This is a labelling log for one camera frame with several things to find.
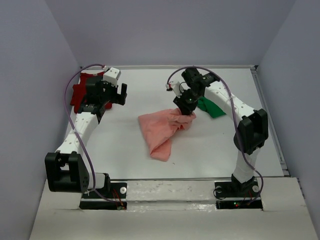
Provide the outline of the pink t-shirt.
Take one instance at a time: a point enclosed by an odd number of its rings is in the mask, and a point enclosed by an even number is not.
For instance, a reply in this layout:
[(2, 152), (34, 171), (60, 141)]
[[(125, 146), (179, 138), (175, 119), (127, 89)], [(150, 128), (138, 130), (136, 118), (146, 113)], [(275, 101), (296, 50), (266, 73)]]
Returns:
[(138, 122), (150, 157), (167, 162), (172, 151), (171, 138), (177, 131), (188, 130), (196, 117), (195, 113), (183, 115), (179, 108), (140, 115)]

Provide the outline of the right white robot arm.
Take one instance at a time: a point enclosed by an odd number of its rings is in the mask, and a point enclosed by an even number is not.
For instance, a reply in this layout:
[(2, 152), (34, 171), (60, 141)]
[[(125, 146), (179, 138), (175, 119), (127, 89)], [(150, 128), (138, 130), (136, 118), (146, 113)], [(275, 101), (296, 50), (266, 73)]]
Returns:
[(238, 154), (236, 167), (231, 175), (230, 190), (235, 196), (242, 196), (254, 185), (257, 157), (269, 137), (268, 114), (262, 108), (255, 109), (241, 101), (213, 71), (201, 74), (200, 70), (200, 66), (180, 68), (188, 88), (184, 89), (182, 83), (169, 78), (166, 89), (174, 92), (173, 102), (183, 115), (191, 115), (200, 98), (204, 97), (232, 119), (235, 129), (233, 142)]

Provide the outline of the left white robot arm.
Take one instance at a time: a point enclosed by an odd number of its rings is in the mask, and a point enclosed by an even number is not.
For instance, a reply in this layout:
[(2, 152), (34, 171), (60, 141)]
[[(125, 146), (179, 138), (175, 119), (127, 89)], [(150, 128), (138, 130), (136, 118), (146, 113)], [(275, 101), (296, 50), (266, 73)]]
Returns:
[(49, 190), (52, 192), (85, 193), (94, 191), (104, 198), (110, 194), (111, 183), (107, 173), (96, 173), (93, 163), (85, 164), (86, 145), (102, 120), (107, 104), (124, 105), (127, 85), (118, 92), (120, 71), (113, 74), (92, 75), (82, 85), (84, 95), (73, 106), (77, 109), (71, 130), (55, 152), (44, 159)]

